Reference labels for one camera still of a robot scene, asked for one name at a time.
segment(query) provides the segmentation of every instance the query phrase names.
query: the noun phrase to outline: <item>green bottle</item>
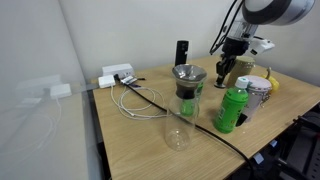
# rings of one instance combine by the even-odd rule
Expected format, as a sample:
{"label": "green bottle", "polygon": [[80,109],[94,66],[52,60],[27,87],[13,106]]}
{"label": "green bottle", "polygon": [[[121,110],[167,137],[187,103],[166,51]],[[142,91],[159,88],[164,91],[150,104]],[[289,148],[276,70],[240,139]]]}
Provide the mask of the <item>green bottle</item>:
{"label": "green bottle", "polygon": [[223,97],[220,111],[213,120],[214,127],[222,133],[233,131],[238,118],[248,101],[246,88],[249,80],[238,77],[235,87],[229,88]]}

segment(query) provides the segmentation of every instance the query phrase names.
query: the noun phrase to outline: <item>power strip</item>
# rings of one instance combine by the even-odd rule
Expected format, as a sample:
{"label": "power strip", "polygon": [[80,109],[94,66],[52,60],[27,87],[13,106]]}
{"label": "power strip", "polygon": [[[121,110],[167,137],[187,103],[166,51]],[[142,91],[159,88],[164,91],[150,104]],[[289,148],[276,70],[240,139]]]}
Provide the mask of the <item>power strip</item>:
{"label": "power strip", "polygon": [[133,68],[130,64],[118,64],[112,66],[102,67],[103,76],[107,75],[119,75],[120,79],[126,78],[128,76],[134,76]]}

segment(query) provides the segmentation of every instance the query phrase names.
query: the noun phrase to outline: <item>wooden table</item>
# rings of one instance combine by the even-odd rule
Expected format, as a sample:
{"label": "wooden table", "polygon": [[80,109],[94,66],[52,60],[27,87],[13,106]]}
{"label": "wooden table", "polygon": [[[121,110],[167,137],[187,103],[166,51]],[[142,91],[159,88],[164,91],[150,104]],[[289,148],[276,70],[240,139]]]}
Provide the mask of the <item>wooden table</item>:
{"label": "wooden table", "polygon": [[[230,134],[219,133],[211,122],[225,93],[224,89],[213,86],[218,59],[206,57],[188,62],[203,67],[208,73],[197,124],[229,141],[248,157],[320,100],[319,87],[273,72],[272,76],[280,82],[280,89],[265,103],[265,107],[258,110],[250,123],[244,123]],[[138,84],[160,91],[168,103],[176,90],[172,67],[170,64],[138,71],[139,77],[147,79]],[[257,66],[251,74],[266,74],[266,70]],[[122,86],[114,88],[116,98],[122,90]],[[165,118],[137,121],[124,117],[111,100],[110,88],[95,90],[94,96],[113,179],[223,179],[244,163],[226,145],[197,130],[191,147],[176,152],[164,140]],[[126,97],[125,103],[128,107],[146,104],[133,93]]]}

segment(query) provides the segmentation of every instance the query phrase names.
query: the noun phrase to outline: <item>white cable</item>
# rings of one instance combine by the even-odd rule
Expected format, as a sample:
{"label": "white cable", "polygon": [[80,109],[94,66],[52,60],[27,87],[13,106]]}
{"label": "white cable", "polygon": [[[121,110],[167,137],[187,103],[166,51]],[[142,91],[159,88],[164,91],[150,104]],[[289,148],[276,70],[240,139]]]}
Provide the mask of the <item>white cable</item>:
{"label": "white cable", "polygon": [[[146,88],[146,87],[140,87],[140,88],[136,88],[136,90],[147,90],[147,91],[150,91],[152,93],[152,95],[153,95],[152,102],[155,102],[156,94],[158,94],[162,99],[163,105],[165,104],[162,94],[160,92],[156,91],[155,89]],[[111,93],[110,94],[111,94],[112,101],[119,108],[119,111],[123,116],[125,116],[127,118],[130,118],[130,119],[134,119],[134,120],[148,120],[148,119],[151,119],[151,118],[160,118],[160,117],[166,117],[167,116],[167,115],[159,115],[161,113],[161,110],[159,110],[154,115],[143,115],[143,114],[137,114],[137,113],[134,112],[134,111],[145,110],[145,109],[151,107],[152,104],[149,104],[146,107],[142,107],[142,108],[131,108],[131,109],[126,108],[124,106],[124,104],[123,104],[123,99],[130,92],[132,92],[132,91],[131,90],[126,91],[126,89],[124,89],[122,94],[120,95],[120,97],[118,99],[118,102],[116,102],[116,100],[114,98],[114,95],[113,95],[113,87],[111,87]]]}

